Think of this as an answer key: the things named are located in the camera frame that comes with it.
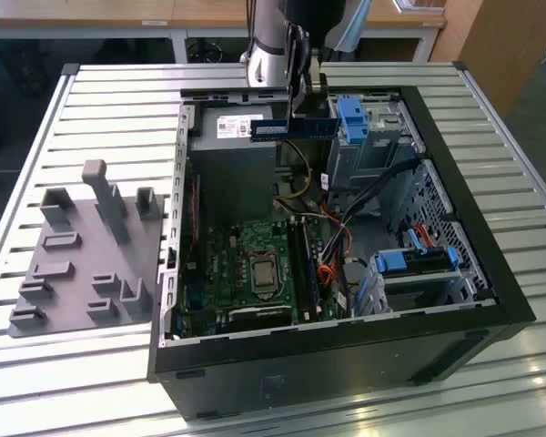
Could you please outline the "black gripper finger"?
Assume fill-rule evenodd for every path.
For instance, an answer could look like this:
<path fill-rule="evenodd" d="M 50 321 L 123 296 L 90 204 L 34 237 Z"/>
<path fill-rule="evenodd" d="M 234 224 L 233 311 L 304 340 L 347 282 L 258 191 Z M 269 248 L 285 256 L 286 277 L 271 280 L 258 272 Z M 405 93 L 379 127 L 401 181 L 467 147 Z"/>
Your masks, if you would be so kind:
<path fill-rule="evenodd" d="M 303 106 L 310 85 L 308 71 L 310 66 L 311 47 L 309 33 L 299 25 L 287 26 L 287 78 L 289 117 L 303 114 Z"/>

